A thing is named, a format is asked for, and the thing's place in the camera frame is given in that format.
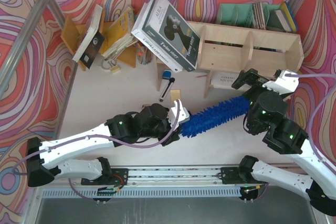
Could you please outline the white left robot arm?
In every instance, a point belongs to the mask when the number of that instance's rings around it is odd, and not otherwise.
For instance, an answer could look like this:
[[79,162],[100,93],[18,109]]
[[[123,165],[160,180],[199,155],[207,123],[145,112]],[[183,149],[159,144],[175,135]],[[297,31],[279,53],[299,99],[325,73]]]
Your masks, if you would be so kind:
[[79,156],[100,148],[124,145],[142,148],[140,141],[155,138],[162,146],[179,140],[181,124],[189,113],[180,100],[170,109],[154,103],[140,112],[119,114],[91,130],[50,142],[38,137],[27,141],[29,187],[47,185],[58,178],[82,178],[93,185],[110,185],[112,171],[107,158],[90,161]]

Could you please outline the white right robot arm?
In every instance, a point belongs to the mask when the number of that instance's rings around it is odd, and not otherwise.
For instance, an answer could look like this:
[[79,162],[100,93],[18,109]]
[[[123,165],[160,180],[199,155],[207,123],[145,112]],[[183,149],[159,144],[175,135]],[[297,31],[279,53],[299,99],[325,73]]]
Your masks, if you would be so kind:
[[297,74],[278,69],[274,80],[258,74],[255,69],[242,70],[232,84],[239,89],[249,85],[243,96],[249,101],[243,128],[251,135],[265,133],[263,142],[273,151],[292,159],[306,174],[296,174],[271,166],[246,155],[237,168],[238,178],[245,183],[271,183],[306,199],[321,213],[335,216],[335,165],[314,145],[311,129],[305,131],[285,116],[288,103],[299,79],[316,74]]

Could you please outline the blue microfiber duster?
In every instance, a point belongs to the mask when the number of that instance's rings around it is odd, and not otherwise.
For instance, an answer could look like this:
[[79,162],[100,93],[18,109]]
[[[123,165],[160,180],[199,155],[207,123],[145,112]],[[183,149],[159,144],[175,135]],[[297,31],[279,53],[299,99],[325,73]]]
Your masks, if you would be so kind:
[[207,107],[205,110],[192,114],[190,119],[182,124],[183,137],[195,137],[210,129],[227,123],[247,113],[250,102],[242,95],[230,98],[218,105]]

